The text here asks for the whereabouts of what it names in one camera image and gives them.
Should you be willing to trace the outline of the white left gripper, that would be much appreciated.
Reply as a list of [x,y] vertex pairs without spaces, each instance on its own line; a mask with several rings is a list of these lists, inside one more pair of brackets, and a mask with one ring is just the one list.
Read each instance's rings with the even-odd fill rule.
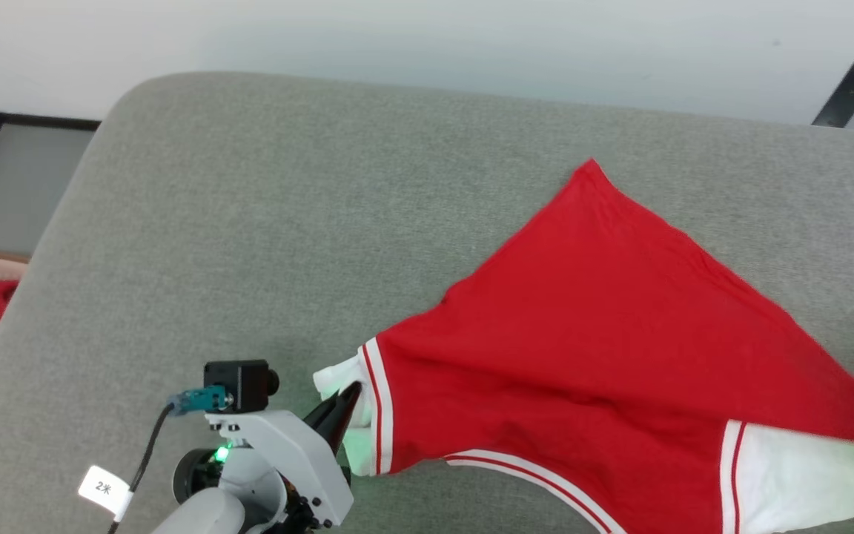
[[354,497],[336,453],[363,385],[353,382],[322,400],[304,421],[288,410],[212,415],[208,423],[231,442],[218,486],[272,520],[282,519],[291,487],[319,525],[338,527]]

